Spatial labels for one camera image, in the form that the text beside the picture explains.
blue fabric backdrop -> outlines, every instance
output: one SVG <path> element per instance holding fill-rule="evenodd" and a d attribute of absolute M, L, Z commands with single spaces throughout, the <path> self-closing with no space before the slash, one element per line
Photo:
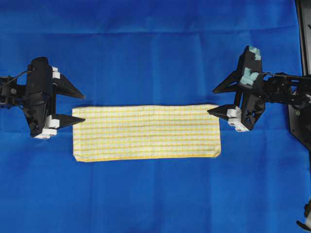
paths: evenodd
<path fill-rule="evenodd" d="M 293 0 L 1 1 L 0 74 L 47 56 L 82 105 L 232 103 L 212 89 L 246 45 L 263 69 L 301 73 Z M 311 197 L 307 150 L 287 108 L 268 104 L 249 133 L 221 123 L 216 159 L 78 163 L 72 128 L 41 141 L 23 113 L 0 111 L 0 232 L 301 232 Z"/>

cable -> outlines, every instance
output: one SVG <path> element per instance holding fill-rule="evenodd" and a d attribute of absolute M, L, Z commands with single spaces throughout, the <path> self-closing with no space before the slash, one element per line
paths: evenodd
<path fill-rule="evenodd" d="M 0 86 L 0 89 L 2 89 L 4 86 L 6 86 L 7 84 L 15 81 L 16 79 L 18 79 L 20 76 L 26 74 L 26 73 L 31 73 L 32 71 L 31 70 L 26 70 L 26 71 L 23 71 L 21 73 L 19 73 L 17 76 L 15 76 L 13 79 L 11 79 L 10 81 L 7 81 L 5 84 L 1 85 Z"/>

checkered towel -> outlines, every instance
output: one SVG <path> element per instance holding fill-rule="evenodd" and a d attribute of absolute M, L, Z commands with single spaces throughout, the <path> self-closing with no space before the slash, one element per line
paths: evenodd
<path fill-rule="evenodd" d="M 82 107 L 73 126 L 77 161 L 216 157 L 220 154 L 215 105 Z"/>

screw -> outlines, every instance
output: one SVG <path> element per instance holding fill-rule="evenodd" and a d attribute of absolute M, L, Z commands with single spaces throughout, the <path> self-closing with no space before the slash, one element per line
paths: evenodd
<path fill-rule="evenodd" d="M 15 95 L 15 94 L 16 94 L 16 92 L 17 92 L 17 91 L 16 91 L 16 89 L 15 89 L 15 88 L 12 88 L 12 89 L 11 89 L 11 93 L 12 93 L 13 95 Z"/>

robotic arm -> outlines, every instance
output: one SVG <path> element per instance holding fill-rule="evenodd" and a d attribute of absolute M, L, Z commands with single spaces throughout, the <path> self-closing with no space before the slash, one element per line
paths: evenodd
<path fill-rule="evenodd" d="M 214 94 L 236 92 L 234 103 L 208 110 L 238 132 L 250 131 L 265 110 L 265 103 L 289 104 L 298 112 L 310 108 L 311 76 L 262 72 L 260 50 L 247 46 L 238 67 L 214 90 Z"/>
<path fill-rule="evenodd" d="M 26 73 L 26 85 L 18 85 L 17 78 Z M 49 139 L 57 129 L 85 121 L 56 114 L 56 94 L 85 98 L 57 68 L 49 65 L 46 57 L 32 60 L 27 71 L 16 77 L 0 77 L 0 108 L 21 108 L 34 138 Z"/>

